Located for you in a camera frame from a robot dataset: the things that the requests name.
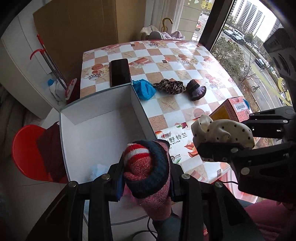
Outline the cream polka dot scrunchie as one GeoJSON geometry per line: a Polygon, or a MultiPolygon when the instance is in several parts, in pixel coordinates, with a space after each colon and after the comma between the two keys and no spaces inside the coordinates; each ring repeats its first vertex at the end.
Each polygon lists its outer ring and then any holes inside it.
{"type": "Polygon", "coordinates": [[[255,146],[251,129],[243,123],[233,120],[212,120],[207,115],[202,115],[191,125],[193,143],[195,148],[201,143],[238,143],[245,148],[255,146]]]}

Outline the pink red striped knit sock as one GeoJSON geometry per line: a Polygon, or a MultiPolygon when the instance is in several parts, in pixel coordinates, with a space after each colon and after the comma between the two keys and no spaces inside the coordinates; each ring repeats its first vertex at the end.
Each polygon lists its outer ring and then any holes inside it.
{"type": "Polygon", "coordinates": [[[128,144],[123,153],[126,185],[137,204],[156,221],[171,214],[169,149],[165,140],[140,140],[128,144]]]}

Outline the leopard print scrunchie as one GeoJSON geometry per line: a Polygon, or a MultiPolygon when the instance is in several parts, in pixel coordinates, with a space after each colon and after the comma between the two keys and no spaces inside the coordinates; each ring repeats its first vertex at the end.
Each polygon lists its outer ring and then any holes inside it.
{"type": "Polygon", "coordinates": [[[181,81],[168,79],[162,79],[159,83],[154,83],[153,87],[172,95],[181,94],[186,90],[181,81]]]}

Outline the blue cloth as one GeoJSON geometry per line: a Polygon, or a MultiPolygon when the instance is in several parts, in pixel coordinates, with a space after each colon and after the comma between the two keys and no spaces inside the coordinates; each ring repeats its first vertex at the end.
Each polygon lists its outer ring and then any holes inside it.
{"type": "Polygon", "coordinates": [[[156,89],[147,80],[133,80],[132,85],[135,89],[135,92],[137,93],[138,98],[141,100],[149,100],[156,93],[156,89]]]}

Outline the light blue fluffy scrunchie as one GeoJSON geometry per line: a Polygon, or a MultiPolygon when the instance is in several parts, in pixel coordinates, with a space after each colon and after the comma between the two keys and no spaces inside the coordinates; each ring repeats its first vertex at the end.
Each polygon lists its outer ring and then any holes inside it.
{"type": "Polygon", "coordinates": [[[108,166],[104,166],[102,164],[96,164],[91,168],[91,173],[90,173],[90,181],[95,180],[97,177],[106,174],[109,170],[108,166]]]}

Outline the red yellow cardboard box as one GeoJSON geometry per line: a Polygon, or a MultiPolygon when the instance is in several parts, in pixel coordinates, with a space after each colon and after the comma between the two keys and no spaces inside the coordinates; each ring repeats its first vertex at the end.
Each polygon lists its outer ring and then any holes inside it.
{"type": "Polygon", "coordinates": [[[210,114],[212,120],[228,119],[243,122],[249,119],[250,108],[243,97],[233,97],[225,100],[210,114]]]}

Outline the floral tissue pack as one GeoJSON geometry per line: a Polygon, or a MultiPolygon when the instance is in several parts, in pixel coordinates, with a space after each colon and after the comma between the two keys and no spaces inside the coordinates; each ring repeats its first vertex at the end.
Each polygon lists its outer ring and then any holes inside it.
{"type": "Polygon", "coordinates": [[[187,123],[177,124],[155,132],[158,139],[168,141],[169,153],[174,164],[184,168],[195,168],[203,162],[193,144],[191,125],[187,123]]]}

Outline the checkered patterned tablecloth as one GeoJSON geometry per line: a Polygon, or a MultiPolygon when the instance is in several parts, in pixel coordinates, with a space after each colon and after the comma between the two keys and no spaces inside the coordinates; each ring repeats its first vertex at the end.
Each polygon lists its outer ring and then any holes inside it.
{"type": "Polygon", "coordinates": [[[202,182],[217,179],[238,199],[256,196],[238,190],[226,163],[202,161],[193,144],[192,123],[202,115],[247,120],[251,109],[224,68],[202,45],[189,41],[138,41],[89,50],[82,55],[80,95],[111,86],[111,61],[126,59],[132,83],[158,138],[170,143],[171,159],[202,182]]]}

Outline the pink sponge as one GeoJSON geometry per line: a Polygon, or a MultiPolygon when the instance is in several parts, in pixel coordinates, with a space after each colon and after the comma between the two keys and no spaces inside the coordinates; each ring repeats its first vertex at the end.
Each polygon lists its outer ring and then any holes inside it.
{"type": "Polygon", "coordinates": [[[138,202],[138,200],[133,196],[131,190],[128,188],[127,185],[125,185],[124,191],[123,191],[123,197],[126,197],[130,202],[141,206],[141,204],[138,202]]]}

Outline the black smartphone red case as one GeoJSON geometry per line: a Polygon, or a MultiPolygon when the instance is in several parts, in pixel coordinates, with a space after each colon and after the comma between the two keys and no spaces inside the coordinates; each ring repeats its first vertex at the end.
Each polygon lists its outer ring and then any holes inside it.
{"type": "Polygon", "coordinates": [[[109,70],[111,87],[131,83],[130,66],[127,59],[112,60],[109,70]]]}

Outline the white cardboard storage box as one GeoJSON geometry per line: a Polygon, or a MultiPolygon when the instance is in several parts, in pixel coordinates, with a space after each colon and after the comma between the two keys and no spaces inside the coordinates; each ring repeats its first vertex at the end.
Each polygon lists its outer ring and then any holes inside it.
{"type": "Polygon", "coordinates": [[[90,181],[96,165],[118,163],[127,144],[157,137],[131,84],[83,97],[60,110],[60,136],[68,179],[90,181]]]}

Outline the chair with piled clothes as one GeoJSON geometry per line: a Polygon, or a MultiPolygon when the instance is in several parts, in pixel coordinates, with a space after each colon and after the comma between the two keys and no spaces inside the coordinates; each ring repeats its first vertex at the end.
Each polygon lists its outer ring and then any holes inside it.
{"type": "Polygon", "coordinates": [[[139,35],[141,40],[185,40],[185,37],[181,34],[180,31],[175,31],[169,34],[167,32],[160,32],[158,28],[152,25],[149,25],[148,27],[143,27],[139,35]]]}

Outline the white bottle blue cap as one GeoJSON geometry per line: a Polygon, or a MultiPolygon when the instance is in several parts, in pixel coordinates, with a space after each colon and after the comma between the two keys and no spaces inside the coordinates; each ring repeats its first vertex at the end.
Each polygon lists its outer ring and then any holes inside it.
{"type": "Polygon", "coordinates": [[[49,79],[48,86],[51,94],[55,97],[58,102],[66,102],[66,90],[60,84],[58,80],[49,79]]]}

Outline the red plastic stool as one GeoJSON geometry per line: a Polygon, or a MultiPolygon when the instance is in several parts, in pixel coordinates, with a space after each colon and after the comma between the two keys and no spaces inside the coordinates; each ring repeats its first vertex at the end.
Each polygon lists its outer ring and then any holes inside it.
{"type": "Polygon", "coordinates": [[[68,183],[57,122],[48,129],[37,125],[21,128],[13,139],[11,156],[20,172],[30,179],[68,183]]]}

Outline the red handled mop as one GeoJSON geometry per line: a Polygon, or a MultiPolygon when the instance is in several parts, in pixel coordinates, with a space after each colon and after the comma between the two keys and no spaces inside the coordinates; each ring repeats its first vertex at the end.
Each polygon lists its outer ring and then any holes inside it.
{"type": "Polygon", "coordinates": [[[75,100],[78,99],[79,93],[78,93],[78,80],[77,78],[74,78],[70,80],[68,83],[65,80],[65,77],[51,58],[49,52],[47,51],[44,41],[42,40],[41,36],[37,34],[37,39],[39,43],[41,44],[41,48],[36,49],[35,51],[32,52],[30,55],[30,60],[36,53],[40,53],[41,56],[43,57],[44,61],[47,63],[48,67],[50,68],[51,72],[53,75],[56,77],[56,81],[62,86],[64,89],[64,96],[65,96],[65,102],[66,103],[71,103],[75,100]]]}

